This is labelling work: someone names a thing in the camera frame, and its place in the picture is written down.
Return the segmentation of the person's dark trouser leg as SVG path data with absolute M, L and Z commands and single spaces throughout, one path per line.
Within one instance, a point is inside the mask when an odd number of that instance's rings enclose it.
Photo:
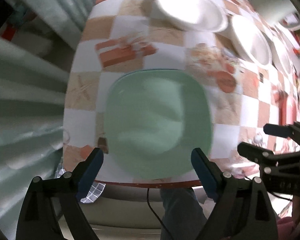
M 162 217 L 161 239 L 194 240 L 207 218 L 192 188 L 161 189 L 165 213 Z

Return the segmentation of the green curtain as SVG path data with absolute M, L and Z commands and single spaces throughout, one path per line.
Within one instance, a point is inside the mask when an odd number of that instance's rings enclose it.
M 71 48 L 65 71 L 0 36 L 0 229 L 14 237 L 31 180 L 54 178 L 57 168 L 73 169 L 97 146 L 102 114 L 96 104 L 103 70 L 92 41 L 83 40 L 97 14 L 113 23 L 115 13 L 97 0 L 14 0 L 27 5 Z M 0 22 L 9 14 L 0 0 Z

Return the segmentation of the white bowl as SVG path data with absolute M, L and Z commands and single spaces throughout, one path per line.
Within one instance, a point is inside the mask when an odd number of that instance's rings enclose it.
M 286 77 L 289 77 L 292 73 L 293 66 L 287 53 L 286 46 L 276 35 L 273 35 L 269 42 L 269 46 L 274 66 L 277 70 L 285 74 Z
M 268 68 L 272 54 L 268 42 L 252 18 L 234 15 L 230 19 L 230 37 L 239 56 L 248 62 Z
M 167 20 L 181 30 L 218 33 L 228 27 L 222 7 L 211 0 L 155 0 Z

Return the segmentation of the checkered kitchen towel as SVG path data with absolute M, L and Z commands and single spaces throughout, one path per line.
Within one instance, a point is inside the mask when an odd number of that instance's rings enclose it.
M 63 163 L 60 161 L 55 171 L 55 178 L 61 177 L 65 173 L 65 169 L 63 168 Z M 106 184 L 93 182 L 90 190 L 87 193 L 87 196 L 81 199 L 81 203 L 83 204 L 91 204 L 94 203 L 103 193 Z

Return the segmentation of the green square plate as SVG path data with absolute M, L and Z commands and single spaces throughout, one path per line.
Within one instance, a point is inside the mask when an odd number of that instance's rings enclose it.
M 212 121 L 204 87 L 173 69 L 140 70 L 111 86 L 104 132 L 109 156 L 138 179 L 181 176 L 191 153 L 209 154 Z

